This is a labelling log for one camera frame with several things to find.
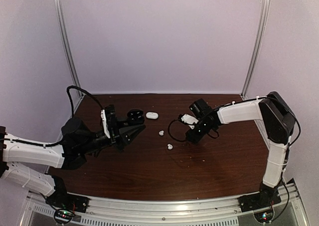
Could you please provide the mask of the black earbud charging case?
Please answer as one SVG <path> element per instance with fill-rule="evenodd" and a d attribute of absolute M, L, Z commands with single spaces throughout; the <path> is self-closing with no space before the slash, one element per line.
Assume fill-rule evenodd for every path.
<path fill-rule="evenodd" d="M 141 109 L 132 109 L 127 113 L 127 121 L 130 125 L 144 124 L 144 112 Z"/>

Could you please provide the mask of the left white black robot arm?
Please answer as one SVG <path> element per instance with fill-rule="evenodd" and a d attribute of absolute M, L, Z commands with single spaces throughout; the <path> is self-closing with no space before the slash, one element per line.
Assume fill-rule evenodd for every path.
<path fill-rule="evenodd" d="M 33 170 L 25 163 L 76 170 L 86 163 L 86 155 L 97 156 L 107 147 L 123 151 L 146 127 L 143 121 L 116 119 L 110 124 L 103 120 L 102 125 L 101 131 L 92 132 L 80 118 L 73 117 L 61 128 L 62 139 L 56 143 L 22 139 L 7 133 L 2 126 L 0 178 L 51 197 L 61 208 L 69 207 L 72 198 L 67 194 L 64 181 Z"/>

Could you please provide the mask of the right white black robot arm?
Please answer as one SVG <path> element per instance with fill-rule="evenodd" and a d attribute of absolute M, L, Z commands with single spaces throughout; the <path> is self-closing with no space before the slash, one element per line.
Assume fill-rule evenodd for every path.
<path fill-rule="evenodd" d="M 212 175 L 225 178 L 232 194 L 252 193 L 259 206 L 274 198 L 294 143 L 298 121 L 276 91 L 262 97 L 212 107 L 204 99 L 190 105 L 191 115 L 180 121 L 188 127 L 187 143 L 212 147 Z"/>

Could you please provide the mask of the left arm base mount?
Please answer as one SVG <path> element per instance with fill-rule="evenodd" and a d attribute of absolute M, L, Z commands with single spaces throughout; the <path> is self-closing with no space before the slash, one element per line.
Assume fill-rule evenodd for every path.
<path fill-rule="evenodd" d="M 89 198 L 73 194 L 61 197 L 51 195 L 43 196 L 45 202 L 53 209 L 53 219 L 60 225 L 70 223 L 72 220 L 80 219 L 79 213 L 86 213 Z"/>

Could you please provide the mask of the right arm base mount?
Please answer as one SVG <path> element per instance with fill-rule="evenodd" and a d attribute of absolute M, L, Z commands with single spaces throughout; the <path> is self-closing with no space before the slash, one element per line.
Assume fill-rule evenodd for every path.
<path fill-rule="evenodd" d="M 261 224 L 268 224 L 275 216 L 274 205 L 281 202 L 278 195 L 269 195 L 259 192 L 251 195 L 243 195 L 238 199 L 241 212 L 252 212 L 255 220 Z"/>

